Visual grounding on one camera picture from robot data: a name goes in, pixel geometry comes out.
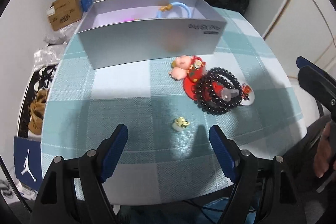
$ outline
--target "dark pants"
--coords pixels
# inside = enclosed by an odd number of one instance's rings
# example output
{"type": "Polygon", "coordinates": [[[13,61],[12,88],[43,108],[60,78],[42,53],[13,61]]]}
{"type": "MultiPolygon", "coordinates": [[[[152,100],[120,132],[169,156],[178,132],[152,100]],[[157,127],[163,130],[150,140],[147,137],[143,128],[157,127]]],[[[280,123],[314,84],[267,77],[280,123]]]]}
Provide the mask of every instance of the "dark pants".
{"type": "Polygon", "coordinates": [[[290,167],[301,201],[305,207],[307,224],[336,223],[336,185],[315,191],[314,156],[320,135],[330,116],[323,116],[307,128],[306,136],[283,156],[290,167]]]}

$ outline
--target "silver bolt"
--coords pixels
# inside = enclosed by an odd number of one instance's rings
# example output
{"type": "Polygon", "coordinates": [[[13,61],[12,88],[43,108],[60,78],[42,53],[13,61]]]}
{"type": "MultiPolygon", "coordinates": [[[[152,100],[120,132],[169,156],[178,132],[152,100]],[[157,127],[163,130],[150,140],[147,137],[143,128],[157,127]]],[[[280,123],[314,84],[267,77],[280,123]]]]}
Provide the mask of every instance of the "silver bolt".
{"type": "Polygon", "coordinates": [[[283,157],[281,157],[281,156],[276,156],[275,160],[279,163],[282,163],[284,161],[283,157]]]}
{"type": "Polygon", "coordinates": [[[54,158],[54,163],[58,163],[62,160],[62,157],[61,156],[57,156],[54,158]]]}
{"type": "Polygon", "coordinates": [[[86,154],[88,157],[93,157],[96,154],[96,150],[89,150],[86,154]]]}
{"type": "Polygon", "coordinates": [[[243,150],[241,151],[241,154],[242,154],[243,156],[245,156],[245,157],[248,157],[249,155],[251,155],[251,152],[250,152],[249,150],[247,150],[247,149],[243,149],[243,150]]]}

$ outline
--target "tablecloth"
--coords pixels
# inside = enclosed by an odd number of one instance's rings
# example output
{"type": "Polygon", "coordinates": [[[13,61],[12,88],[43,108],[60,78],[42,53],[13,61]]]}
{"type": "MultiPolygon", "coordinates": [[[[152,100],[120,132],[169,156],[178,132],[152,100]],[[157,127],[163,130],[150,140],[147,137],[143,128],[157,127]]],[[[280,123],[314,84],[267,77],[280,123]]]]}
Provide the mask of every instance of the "tablecloth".
{"type": "MultiPolygon", "coordinates": [[[[257,157],[271,159],[300,140],[306,133],[303,115],[271,49],[242,15],[215,9],[227,26],[214,54],[201,57],[208,69],[223,67],[248,83],[255,92],[252,105],[221,116],[204,113],[186,96],[182,81],[169,77],[173,58],[93,70],[75,34],[46,104],[43,174],[56,155],[80,157],[123,123],[129,138],[113,176],[104,183],[108,199],[112,204],[165,203],[231,184],[209,143],[213,124],[257,157]],[[177,117],[190,121],[183,132],[171,127],[177,117]]],[[[83,199],[78,179],[75,185],[83,199]]]]}

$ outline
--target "red base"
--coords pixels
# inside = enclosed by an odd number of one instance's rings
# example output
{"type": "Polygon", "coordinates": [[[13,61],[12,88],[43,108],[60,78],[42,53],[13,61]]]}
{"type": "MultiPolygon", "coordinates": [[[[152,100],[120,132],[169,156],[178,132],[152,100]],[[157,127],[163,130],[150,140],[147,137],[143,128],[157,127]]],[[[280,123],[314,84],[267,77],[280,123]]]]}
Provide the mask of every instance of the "red base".
{"type": "MultiPolygon", "coordinates": [[[[194,101],[196,101],[196,96],[194,93],[194,87],[196,85],[197,82],[191,82],[191,80],[186,77],[183,80],[183,89],[184,92],[188,95],[188,97],[190,99],[193,99],[194,101]]],[[[212,82],[212,86],[213,86],[213,90],[215,91],[215,93],[221,97],[221,90],[223,89],[223,86],[218,84],[217,82],[212,82]]],[[[206,101],[210,100],[209,94],[207,92],[205,92],[204,94],[204,98],[206,101]]]]}

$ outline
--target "brown cardboard box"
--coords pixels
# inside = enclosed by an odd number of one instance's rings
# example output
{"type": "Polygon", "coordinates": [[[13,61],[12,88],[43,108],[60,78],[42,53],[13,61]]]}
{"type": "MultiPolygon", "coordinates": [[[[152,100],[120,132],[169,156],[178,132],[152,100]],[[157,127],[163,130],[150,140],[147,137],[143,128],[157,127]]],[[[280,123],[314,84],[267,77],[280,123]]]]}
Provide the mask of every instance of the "brown cardboard box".
{"type": "Polygon", "coordinates": [[[47,16],[54,31],[76,22],[83,16],[80,0],[56,0],[48,9],[47,16]]]}

